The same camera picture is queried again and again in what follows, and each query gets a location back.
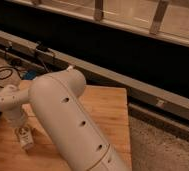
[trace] metal rail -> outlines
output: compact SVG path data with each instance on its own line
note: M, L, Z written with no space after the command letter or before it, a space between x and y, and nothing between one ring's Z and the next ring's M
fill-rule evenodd
M95 0L94 20L101 21L103 19L103 0Z
M0 31L0 45L5 47L12 45L13 50L26 54L29 57L33 57L33 52L37 44ZM92 79L102 85L111 84L125 87L129 96L189 120L188 98L165 91L53 49L51 49L51 51L55 53L54 59L52 58L52 54L39 52L39 55L45 62L60 68L66 68L69 64L75 65L88 79Z
M158 34L170 0L160 0L149 32Z

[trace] screw hole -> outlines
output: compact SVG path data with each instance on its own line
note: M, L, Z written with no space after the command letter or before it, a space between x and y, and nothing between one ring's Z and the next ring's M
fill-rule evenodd
M82 121L80 126L85 126L86 125L86 121Z
M108 159L108 163L111 163L111 161L112 161L112 158L110 157L110 158Z
M101 150L103 148L102 145L99 145L98 148L97 148L97 151Z
M69 101L69 98L66 97L65 99L62 100L62 103L67 103Z

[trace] floor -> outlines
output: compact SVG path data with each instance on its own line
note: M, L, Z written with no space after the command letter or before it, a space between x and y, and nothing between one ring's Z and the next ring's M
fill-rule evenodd
M5 62L0 59L0 66ZM18 84L14 73L7 82ZM189 142L130 116L133 171L189 171Z

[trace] wooden board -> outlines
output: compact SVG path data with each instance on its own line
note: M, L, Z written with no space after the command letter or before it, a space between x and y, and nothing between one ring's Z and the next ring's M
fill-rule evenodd
M22 81L20 88L29 86ZM102 129L131 168L131 150L126 91L122 88L87 86L80 98L85 109ZM11 171L70 171L67 163L52 144L29 104L23 106L29 123L35 128L35 146L28 152L21 149L13 129L0 119L0 170Z

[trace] wooden table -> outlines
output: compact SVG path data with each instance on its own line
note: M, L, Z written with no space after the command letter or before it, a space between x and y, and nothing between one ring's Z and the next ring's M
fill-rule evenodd
M29 81L22 81L21 88ZM126 91L122 88L87 86L80 98L85 109L131 168L131 151ZM24 105L29 123L35 128L34 148L25 152L4 118L0 119L0 170L2 171L70 171L52 141L37 121L30 105Z

